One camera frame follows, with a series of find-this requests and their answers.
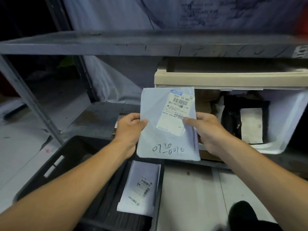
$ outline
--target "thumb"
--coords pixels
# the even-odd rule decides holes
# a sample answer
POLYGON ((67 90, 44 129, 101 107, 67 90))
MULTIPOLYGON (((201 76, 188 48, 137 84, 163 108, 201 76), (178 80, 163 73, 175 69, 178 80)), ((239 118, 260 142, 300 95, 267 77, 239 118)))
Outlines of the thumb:
POLYGON ((147 119, 144 119, 144 120, 142 120, 138 123, 138 126, 140 127, 141 130, 143 130, 146 127, 146 125, 148 124, 148 122, 149 121, 147 119))
POLYGON ((197 128, 199 126, 199 122, 200 120, 196 120, 194 118, 188 118, 188 117, 184 117, 184 122, 189 125, 192 126, 194 128, 197 128))

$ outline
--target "green object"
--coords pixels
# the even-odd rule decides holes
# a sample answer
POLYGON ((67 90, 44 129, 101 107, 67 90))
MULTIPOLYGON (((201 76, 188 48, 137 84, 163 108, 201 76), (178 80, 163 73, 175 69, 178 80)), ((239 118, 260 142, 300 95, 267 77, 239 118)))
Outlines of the green object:
POLYGON ((65 56, 58 67, 75 66, 74 57, 72 55, 65 56))

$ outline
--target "person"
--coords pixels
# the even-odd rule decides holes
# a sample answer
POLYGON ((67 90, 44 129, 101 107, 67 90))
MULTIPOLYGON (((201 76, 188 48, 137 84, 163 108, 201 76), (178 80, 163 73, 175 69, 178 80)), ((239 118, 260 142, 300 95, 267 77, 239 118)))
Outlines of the person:
MULTIPOLYGON (((228 133, 211 114, 197 113, 197 119, 185 117, 184 122, 197 129, 206 149, 231 167, 283 230, 308 230, 307 181, 228 133)), ((0 230, 73 230, 108 179, 133 155, 147 123, 137 113, 122 118, 110 144, 3 212, 0 230)), ((231 230, 264 228, 246 202, 231 208, 229 223, 231 230)), ((280 229, 275 223, 267 227, 267 230, 280 229)))

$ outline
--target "metal shelf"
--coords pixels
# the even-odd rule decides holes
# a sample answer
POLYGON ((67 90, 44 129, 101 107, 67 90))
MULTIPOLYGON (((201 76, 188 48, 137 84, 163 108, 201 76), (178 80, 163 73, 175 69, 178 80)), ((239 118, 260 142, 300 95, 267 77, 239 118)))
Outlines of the metal shelf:
POLYGON ((0 42, 0 54, 291 58, 301 45, 308 40, 281 34, 66 31, 0 42))

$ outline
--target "left forearm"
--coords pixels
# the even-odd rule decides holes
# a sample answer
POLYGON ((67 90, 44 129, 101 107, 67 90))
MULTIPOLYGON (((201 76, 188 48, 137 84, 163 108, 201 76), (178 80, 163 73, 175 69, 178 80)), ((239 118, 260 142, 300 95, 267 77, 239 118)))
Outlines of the left forearm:
POLYGON ((1 229, 72 230, 121 166, 130 147, 113 141, 84 163, 33 191, 0 215, 1 229))

